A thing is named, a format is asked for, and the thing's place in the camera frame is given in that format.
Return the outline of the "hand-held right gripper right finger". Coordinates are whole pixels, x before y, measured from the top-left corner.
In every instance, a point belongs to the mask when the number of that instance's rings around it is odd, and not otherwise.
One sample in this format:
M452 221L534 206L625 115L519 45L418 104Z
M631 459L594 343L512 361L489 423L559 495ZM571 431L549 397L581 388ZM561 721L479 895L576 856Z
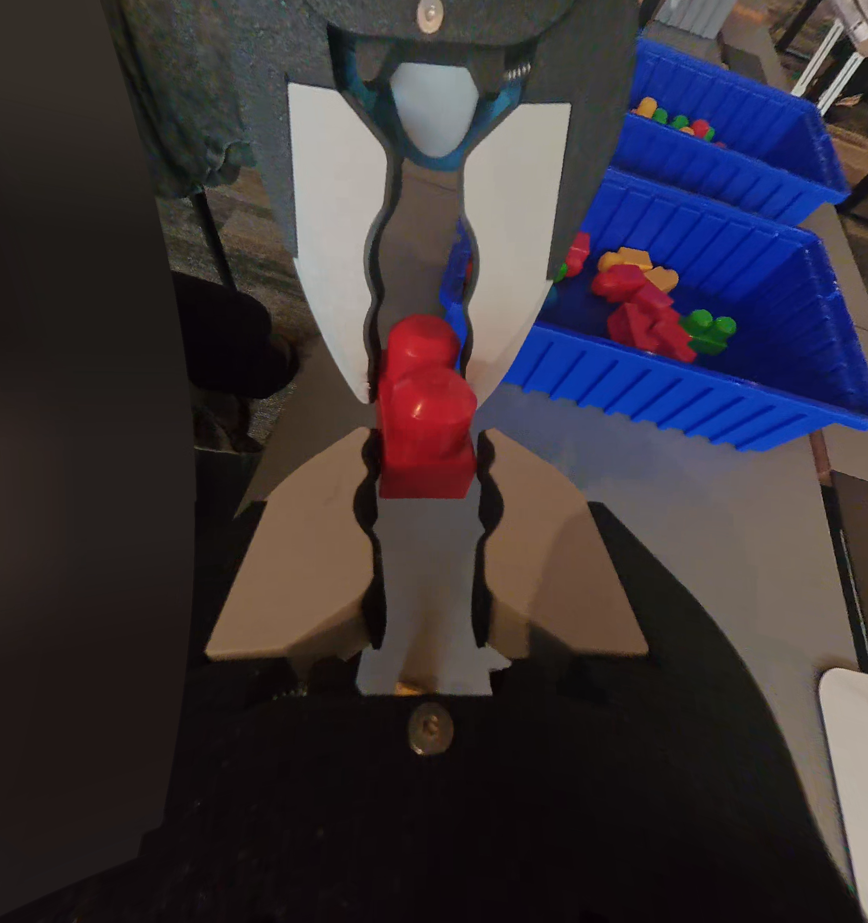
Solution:
M649 652L586 497L495 428L477 442L474 640L509 660Z

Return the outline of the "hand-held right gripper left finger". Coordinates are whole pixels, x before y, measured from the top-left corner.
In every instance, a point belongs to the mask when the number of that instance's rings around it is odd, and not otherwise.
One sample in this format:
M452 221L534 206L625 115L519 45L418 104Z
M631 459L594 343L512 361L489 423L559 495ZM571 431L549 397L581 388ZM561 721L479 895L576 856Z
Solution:
M267 496L209 637L209 660L347 660L381 647L378 443L375 430L360 426Z

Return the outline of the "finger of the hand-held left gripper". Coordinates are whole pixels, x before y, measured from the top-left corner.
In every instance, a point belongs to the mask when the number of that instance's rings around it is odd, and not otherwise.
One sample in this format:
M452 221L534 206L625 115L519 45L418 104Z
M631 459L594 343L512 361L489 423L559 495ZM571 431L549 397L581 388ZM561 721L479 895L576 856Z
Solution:
M335 88L290 83L287 93L293 264L337 369L355 398L370 404L367 325L381 296L372 251L392 201L390 145L365 110Z
M569 104L521 104L463 166L463 226L474 245L464 297L464 375L485 402L509 371L550 288L548 264Z

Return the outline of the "red mega block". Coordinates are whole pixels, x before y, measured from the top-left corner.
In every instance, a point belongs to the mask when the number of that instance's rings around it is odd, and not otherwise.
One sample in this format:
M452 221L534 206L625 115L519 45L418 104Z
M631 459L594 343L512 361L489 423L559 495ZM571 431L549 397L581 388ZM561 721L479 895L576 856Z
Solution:
M377 380L381 499L466 498L477 399L456 369L460 349L439 317L413 315L391 329Z

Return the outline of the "blue plastic bin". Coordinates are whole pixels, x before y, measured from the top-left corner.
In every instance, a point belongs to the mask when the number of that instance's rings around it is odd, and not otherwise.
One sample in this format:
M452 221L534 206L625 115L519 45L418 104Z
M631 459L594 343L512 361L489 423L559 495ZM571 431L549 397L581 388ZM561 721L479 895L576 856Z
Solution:
M868 431L868 363L819 237L614 168L580 229L587 267L543 307L506 383L740 451L831 424ZM681 315L736 322L724 352L682 363L609 338L613 306L590 285L620 245L677 271Z
M612 167L783 225L800 225L850 194L832 139L808 100L662 43L637 40L629 106L651 96L716 128L727 150L678 134L634 144L624 133Z

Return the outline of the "grey plastic crate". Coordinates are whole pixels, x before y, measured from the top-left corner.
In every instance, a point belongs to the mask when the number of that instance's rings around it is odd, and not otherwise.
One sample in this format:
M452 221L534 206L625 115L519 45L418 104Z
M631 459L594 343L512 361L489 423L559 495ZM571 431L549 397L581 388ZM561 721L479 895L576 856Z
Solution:
M664 1L655 21L705 40L715 40L737 1Z

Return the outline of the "person's black mesh shoe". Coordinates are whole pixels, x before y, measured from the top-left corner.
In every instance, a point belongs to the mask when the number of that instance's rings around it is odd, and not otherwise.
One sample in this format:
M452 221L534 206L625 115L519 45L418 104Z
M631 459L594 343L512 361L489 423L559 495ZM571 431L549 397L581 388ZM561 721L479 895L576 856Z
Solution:
M258 454L253 403L282 392L299 370L296 346L260 302L179 271L174 294L190 385L197 448Z

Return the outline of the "person's dark grey shirt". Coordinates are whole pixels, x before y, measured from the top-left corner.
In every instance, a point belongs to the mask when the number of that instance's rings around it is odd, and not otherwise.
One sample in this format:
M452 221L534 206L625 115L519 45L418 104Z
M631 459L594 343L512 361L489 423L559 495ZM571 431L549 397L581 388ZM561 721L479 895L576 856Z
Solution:
M255 167L231 62L231 2L102 1L154 194L186 199Z

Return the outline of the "white document stand dark board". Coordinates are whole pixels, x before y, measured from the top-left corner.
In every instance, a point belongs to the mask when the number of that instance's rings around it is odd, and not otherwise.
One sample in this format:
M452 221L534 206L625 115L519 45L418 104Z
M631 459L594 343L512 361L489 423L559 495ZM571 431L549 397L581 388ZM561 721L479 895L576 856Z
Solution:
M832 25L791 89L811 100L821 113L844 94L847 84L868 63L868 1L829 1Z

